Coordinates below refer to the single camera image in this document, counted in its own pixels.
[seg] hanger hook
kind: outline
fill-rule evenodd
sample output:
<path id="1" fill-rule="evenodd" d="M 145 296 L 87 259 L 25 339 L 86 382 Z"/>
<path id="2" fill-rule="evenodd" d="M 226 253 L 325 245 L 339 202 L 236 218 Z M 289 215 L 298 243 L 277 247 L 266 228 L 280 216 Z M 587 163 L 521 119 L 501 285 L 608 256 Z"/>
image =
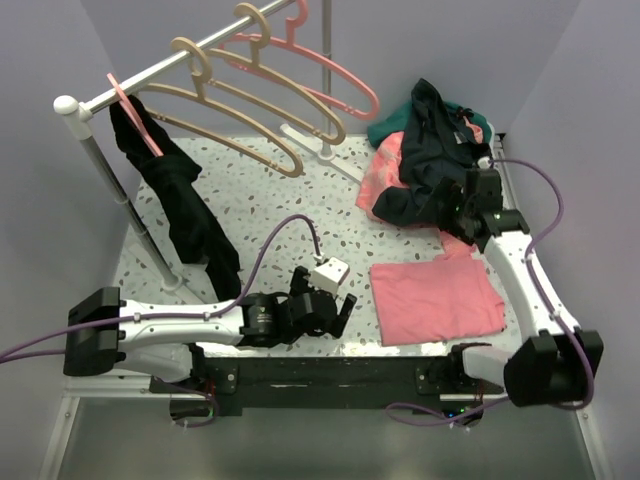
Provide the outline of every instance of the hanger hook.
<path id="1" fill-rule="evenodd" d="M 296 42 L 296 28 L 304 25 L 309 16 L 309 5 L 307 0 L 296 0 L 298 5 L 298 16 L 287 17 L 284 21 L 287 32 L 287 44 L 293 45 Z"/>
<path id="2" fill-rule="evenodd" d="M 260 49 L 269 45 L 271 42 L 271 25 L 267 22 L 266 17 L 255 5 L 250 3 L 239 3 L 236 8 L 233 9 L 233 14 L 236 17 L 249 16 L 251 19 L 260 26 L 260 38 L 251 38 L 251 62 L 255 65 L 260 64 Z"/>
<path id="3" fill-rule="evenodd" d="M 213 76 L 213 68 L 211 67 L 211 63 L 207 58 L 207 55 L 202 51 L 198 45 L 195 44 L 193 40 L 189 40 L 185 37 L 176 37 L 171 40 L 171 49 L 174 52 L 179 52 L 181 50 L 186 50 L 193 55 L 193 58 L 198 59 L 200 63 L 200 70 L 194 67 L 193 58 L 189 59 L 189 66 L 191 67 L 191 76 L 194 81 L 197 80 L 198 83 L 207 83 L 211 80 Z"/>

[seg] white patterned surface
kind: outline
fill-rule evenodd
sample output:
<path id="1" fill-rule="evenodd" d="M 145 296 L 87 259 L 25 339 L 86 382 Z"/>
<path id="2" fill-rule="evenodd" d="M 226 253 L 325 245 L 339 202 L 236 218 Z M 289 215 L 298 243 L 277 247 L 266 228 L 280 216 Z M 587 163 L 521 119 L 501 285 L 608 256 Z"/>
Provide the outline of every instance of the white patterned surface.
<path id="1" fill-rule="evenodd" d="M 246 137 L 238 141 L 268 155 L 279 157 L 278 149 L 263 138 Z M 431 229 L 400 229 L 369 220 L 355 206 L 359 185 L 335 170 L 320 166 L 301 152 L 305 173 L 298 178 L 284 177 L 235 150 L 205 139 L 179 139 L 182 147 L 204 171 L 195 186 L 219 219 L 240 254 L 240 278 L 247 279 L 258 248 L 271 230 L 286 216 L 304 213 L 316 224 L 322 250 L 346 261 L 351 273 L 342 287 L 342 295 L 352 293 L 358 303 L 341 339 L 329 336 L 300 338 L 294 345 L 269 350 L 239 351 L 232 347 L 201 344 L 207 355 L 241 356 L 383 356 L 442 355 L 446 342 L 403 347 L 382 347 L 376 310 L 369 283 L 369 268 L 374 263 L 429 261 L 442 253 L 438 234 Z M 363 136 L 351 136 L 337 148 L 337 154 L 366 169 L 373 150 Z M 138 191 L 136 207 L 160 250 L 189 280 L 191 288 L 209 302 L 216 301 L 213 289 L 201 268 L 182 266 L 168 237 L 169 225 L 157 197 L 145 184 Z M 134 235 L 131 229 L 128 240 Z M 295 221 L 276 237 L 254 283 L 253 291 L 287 290 L 291 273 L 298 265 L 311 267 L 313 244 L 307 225 Z M 498 293 L 506 294 L 495 272 L 487 267 Z M 123 298 L 149 303 L 182 303 L 162 291 L 157 278 L 127 250 L 123 250 L 116 285 Z M 495 346 L 515 350 L 520 332 L 511 306 L 506 306 L 507 328 L 502 333 L 482 338 Z"/>

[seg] black cloth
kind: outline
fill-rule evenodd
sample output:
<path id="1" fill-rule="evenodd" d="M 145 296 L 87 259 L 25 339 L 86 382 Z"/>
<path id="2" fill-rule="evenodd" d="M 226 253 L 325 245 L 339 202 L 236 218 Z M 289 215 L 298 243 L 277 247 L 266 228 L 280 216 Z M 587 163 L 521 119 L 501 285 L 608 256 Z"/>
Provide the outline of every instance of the black cloth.
<path id="1" fill-rule="evenodd" d="M 373 206 L 373 214 L 393 225 L 437 224 L 437 205 L 446 199 L 433 198 L 443 179 L 464 183 L 465 171 L 474 161 L 491 155 L 486 143 L 476 143 L 464 117 L 470 109 L 455 113 L 447 107 L 436 88 L 424 79 L 411 92 L 411 114 L 402 139 L 399 178 L 409 188 L 389 187 Z M 438 196 L 447 189 L 438 189 Z"/>
<path id="2" fill-rule="evenodd" d="M 206 273 L 218 300 L 238 297 L 241 290 L 238 252 L 192 185 L 202 167 L 169 138 L 140 100 L 133 96 L 129 100 L 164 155 L 155 157 L 122 107 L 113 104 L 109 113 L 118 148 L 158 195 L 169 220 L 169 237 L 180 260 L 188 264 L 207 259 Z"/>

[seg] clothes hanger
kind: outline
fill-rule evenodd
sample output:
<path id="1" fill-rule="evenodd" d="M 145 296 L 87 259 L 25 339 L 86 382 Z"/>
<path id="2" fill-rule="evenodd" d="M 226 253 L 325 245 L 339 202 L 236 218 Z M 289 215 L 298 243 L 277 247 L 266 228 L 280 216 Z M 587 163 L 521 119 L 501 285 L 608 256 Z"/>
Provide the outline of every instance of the clothes hanger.
<path id="1" fill-rule="evenodd" d="M 265 110 L 270 111 L 271 113 L 274 113 L 279 117 L 284 118 L 289 123 L 297 125 L 301 129 L 306 130 L 313 136 L 318 137 L 323 141 L 330 143 L 331 145 L 339 145 L 340 143 L 342 143 L 346 137 L 346 131 L 342 120 L 340 120 L 340 118 L 334 112 L 332 112 L 329 108 L 327 108 L 325 104 L 323 104 L 320 100 L 318 100 L 316 97 L 314 97 L 312 94 L 310 94 L 290 78 L 285 77 L 281 73 L 276 72 L 275 70 L 272 70 L 260 63 L 260 50 L 266 47 L 271 39 L 271 26 L 267 22 L 265 16 L 260 12 L 260 10 L 258 10 L 251 4 L 239 3 L 238 5 L 236 5 L 233 13 L 238 17 L 249 16 L 256 24 L 260 26 L 261 33 L 257 34 L 257 36 L 255 37 L 252 37 L 249 43 L 249 46 L 251 48 L 251 59 L 217 48 L 211 48 L 207 50 L 207 56 L 222 58 L 227 62 L 242 65 L 247 69 L 250 69 L 252 72 L 259 72 L 261 77 L 265 77 L 274 83 L 292 90 L 298 96 L 302 97 L 313 107 L 315 107 L 323 116 L 329 119 L 329 121 L 335 126 L 335 134 L 331 134 L 330 132 L 323 132 L 317 127 L 311 125 L 309 122 L 306 122 L 305 120 L 292 115 L 286 110 L 283 110 L 280 107 L 273 105 L 272 103 L 256 97 L 255 95 L 251 95 L 243 90 L 240 90 L 239 88 L 229 85 L 228 83 L 224 83 L 213 78 L 210 79 L 207 83 L 225 92 L 231 93 L 232 95 L 247 100 L 259 107 L 262 107 Z"/>
<path id="2" fill-rule="evenodd" d="M 272 132 L 267 127 L 257 122 L 253 118 L 245 115 L 244 113 L 234 110 L 233 108 L 230 108 L 220 102 L 216 102 L 215 100 L 212 100 L 211 98 L 207 97 L 207 94 L 205 91 L 205 85 L 213 75 L 213 68 L 211 67 L 211 63 L 209 63 L 209 60 L 205 55 L 205 53 L 194 42 L 192 42 L 188 38 L 177 37 L 171 41 L 171 48 L 174 51 L 187 50 L 191 54 L 193 54 L 194 58 L 197 58 L 199 60 L 199 63 L 200 63 L 199 71 L 197 68 L 194 67 L 193 61 L 190 62 L 191 79 L 193 80 L 195 93 L 180 87 L 174 87 L 172 85 L 163 85 L 159 83 L 150 83 L 144 86 L 143 88 L 141 88 L 140 89 L 141 92 L 145 92 L 145 91 L 158 92 L 158 93 L 164 93 L 164 94 L 172 95 L 176 97 L 186 98 L 187 100 L 191 100 L 193 102 L 199 103 L 206 107 L 212 108 L 220 113 L 228 115 L 238 120 L 239 122 L 244 123 L 245 125 L 248 125 L 256 132 L 265 136 L 269 141 L 279 146 L 287 154 L 287 156 L 292 160 L 294 166 L 293 168 L 287 168 L 284 165 L 276 163 L 270 158 L 228 137 L 224 137 L 215 132 L 199 127 L 193 123 L 189 123 L 184 120 L 180 120 L 178 118 L 165 115 L 163 113 L 159 113 L 155 110 L 147 109 L 147 111 L 153 118 L 160 120 L 162 122 L 168 123 L 170 125 L 183 128 L 185 130 L 196 133 L 203 137 L 210 138 L 211 140 L 221 143 L 222 145 L 225 145 L 229 148 L 233 148 L 234 150 L 244 155 L 247 155 L 248 157 L 251 157 L 254 160 L 257 160 L 260 163 L 263 163 L 267 167 L 272 168 L 273 170 L 276 170 L 277 172 L 281 173 L 282 175 L 286 175 L 287 177 L 298 177 L 303 172 L 304 167 L 302 164 L 302 160 L 300 159 L 298 154 L 289 145 L 287 145 L 284 141 L 282 141 L 282 139 L 279 136 L 277 136 L 274 132 Z"/>
<path id="3" fill-rule="evenodd" d="M 151 137 L 151 135 L 149 135 L 149 132 L 147 132 L 147 129 L 145 128 L 144 123 L 140 118 L 140 115 L 138 115 L 138 112 L 136 111 L 135 107 L 131 103 L 131 100 L 129 100 L 129 97 L 127 97 L 127 94 L 124 93 L 124 90 L 122 90 L 122 88 L 120 88 L 120 84 L 116 80 L 116 77 L 114 77 L 113 74 L 111 73 L 107 73 L 107 78 L 109 79 L 111 86 L 116 91 L 116 94 L 120 98 L 120 100 L 118 100 L 118 103 L 122 107 L 122 110 L 124 110 L 124 113 L 127 114 L 127 117 L 129 117 L 129 120 L 131 120 L 131 123 L 133 124 L 134 128 L 138 130 L 140 137 L 142 137 L 142 140 L 144 140 L 144 143 L 147 145 L 147 147 L 149 147 L 149 150 L 151 150 L 151 152 L 156 157 L 163 156 L 164 153 L 162 152 L 158 144 L 155 142 L 155 140 Z"/>
<path id="4" fill-rule="evenodd" d="M 325 104 L 338 108 L 339 110 L 342 110 L 343 112 L 346 112 L 353 117 L 359 118 L 361 120 L 373 120 L 378 115 L 378 112 L 380 111 L 380 100 L 378 100 L 378 97 L 375 94 L 375 92 L 366 83 L 364 83 L 362 80 L 356 77 L 349 70 L 344 68 L 342 65 L 337 64 L 336 62 L 322 55 L 321 53 L 318 53 L 314 50 L 303 47 L 296 43 L 296 40 L 295 40 L 296 28 L 302 26 L 307 21 L 307 17 L 309 16 L 309 6 L 307 4 L 307 0 L 296 0 L 296 3 L 298 4 L 298 16 L 295 18 L 289 17 L 285 20 L 286 39 L 283 40 L 281 38 L 271 37 L 270 44 L 275 47 L 281 48 L 283 50 L 287 50 L 289 52 L 293 52 L 303 57 L 306 57 L 309 60 L 312 60 L 315 63 L 318 63 L 323 67 L 328 68 L 332 72 L 344 78 L 347 82 L 349 82 L 351 85 L 353 85 L 362 93 L 364 93 L 364 95 L 369 100 L 369 104 L 370 104 L 369 111 L 363 112 L 362 110 L 358 110 L 355 107 L 347 105 L 341 100 L 330 97 L 329 95 L 326 95 L 322 92 L 314 90 L 313 88 L 305 87 L 305 86 L 303 86 L 302 88 L 307 90 L 316 98 L 319 98 L 320 100 L 322 100 Z M 230 40 L 227 40 L 225 43 L 251 42 L 252 39 L 256 39 L 256 38 L 260 38 L 260 34 L 238 33 L 234 35 Z M 240 70 L 244 70 L 244 71 L 253 73 L 254 75 L 263 77 L 263 75 L 261 75 L 259 71 L 254 70 L 245 65 L 242 65 L 236 62 L 227 62 L 227 63 L 229 63 L 231 66 L 238 68 Z"/>

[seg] teal cloth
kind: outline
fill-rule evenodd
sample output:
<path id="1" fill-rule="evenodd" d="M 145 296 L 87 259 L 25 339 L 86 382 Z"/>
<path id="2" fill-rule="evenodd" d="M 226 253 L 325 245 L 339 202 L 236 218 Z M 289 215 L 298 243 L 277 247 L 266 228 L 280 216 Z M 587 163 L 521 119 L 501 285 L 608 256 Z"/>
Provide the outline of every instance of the teal cloth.
<path id="1" fill-rule="evenodd" d="M 454 102 L 445 102 L 445 105 L 447 106 L 447 111 L 450 115 L 455 115 L 456 110 L 461 107 L 461 105 L 458 105 Z M 389 135 L 395 132 L 403 131 L 405 126 L 407 125 L 407 120 L 410 113 L 411 100 L 403 104 L 400 108 L 394 111 L 383 121 L 374 123 L 373 125 L 369 125 L 367 127 L 367 137 L 369 138 L 369 143 L 371 144 L 371 146 L 377 149 L 384 141 L 384 139 Z M 479 126 L 482 129 L 483 140 L 484 142 L 489 143 L 489 141 L 491 140 L 491 128 L 489 127 L 487 119 L 484 116 L 480 115 L 478 112 L 474 111 L 473 117 L 470 121 L 471 123 Z"/>

